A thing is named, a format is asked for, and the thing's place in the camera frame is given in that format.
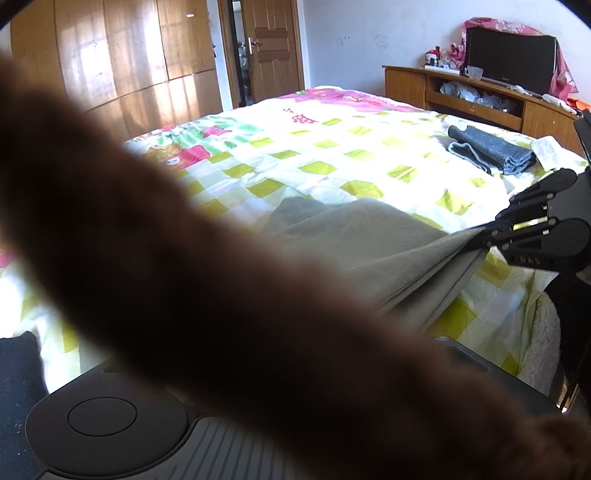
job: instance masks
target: door handle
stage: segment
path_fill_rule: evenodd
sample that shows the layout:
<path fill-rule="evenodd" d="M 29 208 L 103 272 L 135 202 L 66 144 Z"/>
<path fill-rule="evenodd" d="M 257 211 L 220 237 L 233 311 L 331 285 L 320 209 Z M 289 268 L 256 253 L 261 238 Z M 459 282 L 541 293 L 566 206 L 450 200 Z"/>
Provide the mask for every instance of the door handle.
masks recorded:
<path fill-rule="evenodd" d="M 253 45 L 256 45 L 257 47 L 260 47 L 260 46 L 262 45 L 262 43 L 260 43 L 260 42 L 257 42 L 257 41 L 256 41 L 256 38 L 255 38 L 255 39 L 253 39 L 252 37 L 248 37 L 248 51 L 249 51 L 249 53 L 250 53 L 251 55 L 252 55 L 252 53 L 253 53 L 253 49 L 252 49 L 252 46 L 253 46 Z"/>

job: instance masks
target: ribbed black surface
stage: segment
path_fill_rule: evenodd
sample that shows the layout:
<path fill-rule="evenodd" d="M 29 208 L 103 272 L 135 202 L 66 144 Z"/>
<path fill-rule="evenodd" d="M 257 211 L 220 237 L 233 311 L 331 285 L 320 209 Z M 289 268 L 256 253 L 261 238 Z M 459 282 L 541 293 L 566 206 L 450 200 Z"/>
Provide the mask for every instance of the ribbed black surface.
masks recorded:
<path fill-rule="evenodd" d="M 170 458 L 125 480 L 304 480 L 269 441 L 214 417 L 201 419 Z M 58 480 L 45 473 L 39 480 Z"/>

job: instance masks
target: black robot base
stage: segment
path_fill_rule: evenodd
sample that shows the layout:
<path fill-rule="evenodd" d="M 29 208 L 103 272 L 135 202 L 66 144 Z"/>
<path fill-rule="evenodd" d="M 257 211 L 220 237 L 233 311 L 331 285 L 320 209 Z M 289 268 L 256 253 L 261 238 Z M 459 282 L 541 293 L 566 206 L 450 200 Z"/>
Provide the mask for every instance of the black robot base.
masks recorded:
<path fill-rule="evenodd" d="M 502 385 L 535 416 L 558 413 L 547 397 L 448 337 L 453 365 Z M 41 400 L 27 418 L 37 480 L 296 480 L 273 442 L 218 417 L 189 425 L 181 401 L 101 364 Z"/>

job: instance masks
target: shelf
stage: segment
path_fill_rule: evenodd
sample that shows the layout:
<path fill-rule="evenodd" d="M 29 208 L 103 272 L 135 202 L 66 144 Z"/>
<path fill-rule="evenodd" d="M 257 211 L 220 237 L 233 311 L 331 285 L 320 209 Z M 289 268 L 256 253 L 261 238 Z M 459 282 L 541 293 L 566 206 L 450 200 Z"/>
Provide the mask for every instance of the shelf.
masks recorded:
<path fill-rule="evenodd" d="M 511 115 L 510 113 L 501 112 L 487 106 L 478 105 L 477 103 L 468 102 L 461 98 L 444 95 L 439 92 L 432 92 L 427 90 L 425 92 L 425 100 L 436 105 L 446 106 L 460 112 L 469 113 L 497 125 L 502 125 L 505 128 L 515 131 L 521 131 L 523 119 L 521 117 Z"/>
<path fill-rule="evenodd" d="M 452 82 L 460 82 L 466 85 L 473 86 L 474 88 L 480 88 L 486 90 L 488 92 L 495 92 L 500 93 L 501 95 L 514 98 L 517 100 L 521 100 L 523 102 L 528 103 L 537 103 L 538 105 L 545 106 L 546 108 L 553 110 L 554 112 L 560 113 L 562 115 L 568 116 L 573 120 L 577 119 L 576 115 L 572 113 L 568 113 L 565 110 L 562 110 L 559 106 L 552 105 L 551 103 L 545 102 L 542 99 L 534 98 L 529 95 L 525 95 L 523 93 L 516 92 L 514 90 L 508 89 L 505 86 L 497 85 L 496 83 L 487 82 L 485 80 L 473 80 L 468 77 L 464 77 L 462 75 L 453 75 L 451 73 L 445 73 L 444 70 L 438 72 L 436 70 L 426 70 L 422 68 L 413 68 L 413 67 L 392 67 L 392 66 L 384 66 L 386 70 L 393 70 L 395 72 L 411 72 L 411 73 L 424 73 L 426 76 L 430 78 L 439 78 L 444 81 L 452 81 Z"/>

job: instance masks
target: black television screen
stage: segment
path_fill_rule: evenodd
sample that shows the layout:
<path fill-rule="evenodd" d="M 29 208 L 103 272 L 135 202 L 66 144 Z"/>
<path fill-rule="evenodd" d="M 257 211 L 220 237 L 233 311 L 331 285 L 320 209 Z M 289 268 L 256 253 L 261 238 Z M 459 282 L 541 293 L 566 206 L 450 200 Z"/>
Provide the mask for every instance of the black television screen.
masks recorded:
<path fill-rule="evenodd" d="M 543 95 L 556 65 L 556 38 L 527 37 L 472 27 L 467 30 L 464 66 L 484 69 L 483 77 Z"/>

